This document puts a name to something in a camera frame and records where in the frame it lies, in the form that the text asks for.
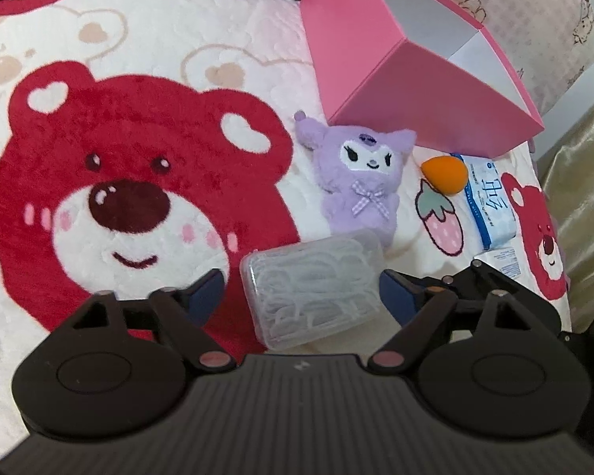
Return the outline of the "clear plastic floss box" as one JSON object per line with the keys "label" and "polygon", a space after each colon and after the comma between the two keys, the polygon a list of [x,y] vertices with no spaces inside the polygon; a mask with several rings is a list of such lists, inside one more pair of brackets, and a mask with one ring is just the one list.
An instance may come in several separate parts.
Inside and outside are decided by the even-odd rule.
{"label": "clear plastic floss box", "polygon": [[382,309],[379,277],[385,267],[372,230],[255,251],[240,275],[259,342],[285,351],[343,333]]}

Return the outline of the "blue white tissue pack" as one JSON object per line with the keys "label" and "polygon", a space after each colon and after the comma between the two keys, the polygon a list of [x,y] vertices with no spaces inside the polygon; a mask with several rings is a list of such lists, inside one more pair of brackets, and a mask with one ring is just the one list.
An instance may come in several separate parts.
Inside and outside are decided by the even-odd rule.
{"label": "blue white tissue pack", "polygon": [[466,202],[478,228],[484,251],[504,245],[517,233],[517,222],[500,172],[493,160],[453,153],[463,162],[468,173]]}

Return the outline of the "orange makeup sponge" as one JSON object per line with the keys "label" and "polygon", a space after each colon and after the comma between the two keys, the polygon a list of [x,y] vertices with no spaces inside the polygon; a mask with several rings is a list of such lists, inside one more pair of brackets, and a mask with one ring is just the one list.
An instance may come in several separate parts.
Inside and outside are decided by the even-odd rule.
{"label": "orange makeup sponge", "polygon": [[466,164],[453,156],[428,159],[422,163],[421,171],[436,190],[447,196],[460,193],[468,183]]}

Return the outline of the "purple plush toy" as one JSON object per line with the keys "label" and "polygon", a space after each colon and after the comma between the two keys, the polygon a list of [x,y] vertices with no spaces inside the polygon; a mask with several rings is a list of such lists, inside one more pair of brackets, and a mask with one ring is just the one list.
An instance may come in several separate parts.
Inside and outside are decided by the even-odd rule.
{"label": "purple plush toy", "polygon": [[397,230],[398,189],[416,133],[328,125],[302,110],[294,119],[298,142],[312,152],[330,231],[338,235],[372,230],[383,248],[390,247]]}

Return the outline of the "small white packet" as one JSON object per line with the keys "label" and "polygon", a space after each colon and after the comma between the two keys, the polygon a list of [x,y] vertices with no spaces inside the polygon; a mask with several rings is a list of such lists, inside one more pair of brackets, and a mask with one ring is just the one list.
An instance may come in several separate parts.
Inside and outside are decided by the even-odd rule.
{"label": "small white packet", "polygon": [[489,250],[478,254],[474,260],[480,260],[512,279],[517,279],[522,275],[522,268],[520,268],[517,253],[513,247]]}

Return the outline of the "gold satin curtain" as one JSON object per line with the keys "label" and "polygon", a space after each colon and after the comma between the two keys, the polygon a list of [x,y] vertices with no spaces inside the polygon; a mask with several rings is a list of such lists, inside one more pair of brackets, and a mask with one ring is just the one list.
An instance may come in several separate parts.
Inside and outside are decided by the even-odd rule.
{"label": "gold satin curtain", "polygon": [[583,331],[594,319],[594,107],[556,150],[542,186],[570,278],[571,323]]}

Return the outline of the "pink cardboard box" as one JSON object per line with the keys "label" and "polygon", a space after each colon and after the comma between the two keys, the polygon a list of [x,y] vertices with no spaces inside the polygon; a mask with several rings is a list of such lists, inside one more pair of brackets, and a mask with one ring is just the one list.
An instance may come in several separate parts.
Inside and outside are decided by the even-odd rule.
{"label": "pink cardboard box", "polygon": [[329,124],[497,158],[544,129],[508,56],[453,0],[300,0]]}

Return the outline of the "pink checkered pillow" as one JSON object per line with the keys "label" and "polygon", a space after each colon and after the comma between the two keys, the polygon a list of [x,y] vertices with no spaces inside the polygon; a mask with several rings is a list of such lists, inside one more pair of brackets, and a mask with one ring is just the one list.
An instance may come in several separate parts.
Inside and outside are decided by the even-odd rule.
{"label": "pink checkered pillow", "polygon": [[594,61],[590,0],[452,0],[483,24],[545,115]]}

